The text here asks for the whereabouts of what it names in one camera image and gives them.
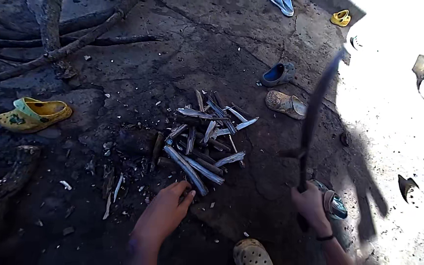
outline hand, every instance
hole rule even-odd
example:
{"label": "hand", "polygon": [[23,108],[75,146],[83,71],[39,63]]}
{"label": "hand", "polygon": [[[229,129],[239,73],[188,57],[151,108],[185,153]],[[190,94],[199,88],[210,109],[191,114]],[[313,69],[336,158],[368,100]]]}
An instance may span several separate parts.
{"label": "hand", "polygon": [[299,193],[296,187],[292,187],[291,198],[299,213],[315,229],[319,237],[333,234],[330,222],[323,210],[322,192],[313,183],[307,181],[307,190],[303,193]]}
{"label": "hand", "polygon": [[160,190],[135,224],[131,239],[136,239],[138,244],[146,249],[159,250],[165,238],[186,216],[187,209],[196,194],[196,191],[192,190],[179,203],[180,196],[186,188],[191,188],[191,184],[181,181]]}

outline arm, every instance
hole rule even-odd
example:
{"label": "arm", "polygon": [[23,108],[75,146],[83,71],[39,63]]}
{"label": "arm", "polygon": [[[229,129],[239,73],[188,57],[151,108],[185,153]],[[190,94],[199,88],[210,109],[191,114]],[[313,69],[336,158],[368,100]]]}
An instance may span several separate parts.
{"label": "arm", "polygon": [[156,265],[158,252],[166,237],[179,226],[196,191],[188,193],[180,203],[180,196],[191,184],[173,183],[162,189],[138,219],[131,233],[128,249],[129,265]]}
{"label": "arm", "polygon": [[[321,191],[312,183],[307,182],[307,190],[299,193],[294,187],[291,190],[292,201],[302,216],[315,229],[319,238],[333,235],[330,222],[323,210],[323,199]],[[327,259],[327,265],[350,265],[349,256],[345,253],[336,238],[322,242],[323,251]]]}

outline branch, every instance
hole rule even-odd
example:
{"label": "branch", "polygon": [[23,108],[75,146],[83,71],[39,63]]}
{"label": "branch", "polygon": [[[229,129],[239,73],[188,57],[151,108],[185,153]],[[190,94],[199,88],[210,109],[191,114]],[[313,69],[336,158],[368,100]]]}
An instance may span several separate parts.
{"label": "branch", "polygon": [[[68,45],[77,37],[60,37],[60,44],[62,46]],[[167,40],[164,34],[150,34],[150,35],[133,35],[129,37],[117,38],[103,38],[91,42],[91,46],[112,46],[121,44],[130,44],[145,41],[163,41]],[[0,48],[35,48],[42,47],[42,40],[0,40]]]}
{"label": "branch", "polygon": [[116,9],[117,11],[115,11],[115,13],[103,24],[99,25],[83,37],[70,43],[69,45],[64,46],[63,48],[51,51],[48,54],[44,54],[29,63],[25,63],[16,67],[13,70],[1,72],[0,81],[22,75],[23,73],[32,69],[36,69],[42,65],[55,62],[83,48],[84,46],[93,42],[99,36],[107,32],[114,24],[120,21],[137,3],[138,0],[122,0],[122,2]]}
{"label": "branch", "polygon": [[[40,16],[40,35],[44,50],[48,53],[60,49],[58,21],[62,10],[62,0],[43,0]],[[55,76],[61,79],[72,78],[76,71],[65,59],[53,62]]]}

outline black wristband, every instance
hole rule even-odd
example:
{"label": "black wristband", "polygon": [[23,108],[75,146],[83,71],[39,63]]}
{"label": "black wristband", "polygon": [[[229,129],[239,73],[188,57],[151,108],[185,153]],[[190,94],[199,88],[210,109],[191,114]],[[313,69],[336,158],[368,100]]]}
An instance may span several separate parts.
{"label": "black wristband", "polygon": [[334,238],[333,235],[327,236],[327,237],[318,237],[317,241],[327,241],[327,240],[332,240],[333,238]]}

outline yellow crocs shoe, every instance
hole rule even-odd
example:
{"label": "yellow crocs shoe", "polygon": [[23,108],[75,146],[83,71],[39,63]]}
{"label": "yellow crocs shoe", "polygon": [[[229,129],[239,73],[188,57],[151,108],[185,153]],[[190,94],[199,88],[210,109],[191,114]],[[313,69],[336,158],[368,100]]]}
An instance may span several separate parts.
{"label": "yellow crocs shoe", "polygon": [[340,27],[346,27],[351,21],[350,11],[348,9],[334,13],[330,18],[331,23]]}
{"label": "yellow crocs shoe", "polygon": [[68,118],[73,112],[62,101],[40,101],[28,97],[13,102],[15,109],[0,114],[0,125],[16,133],[34,133]]}

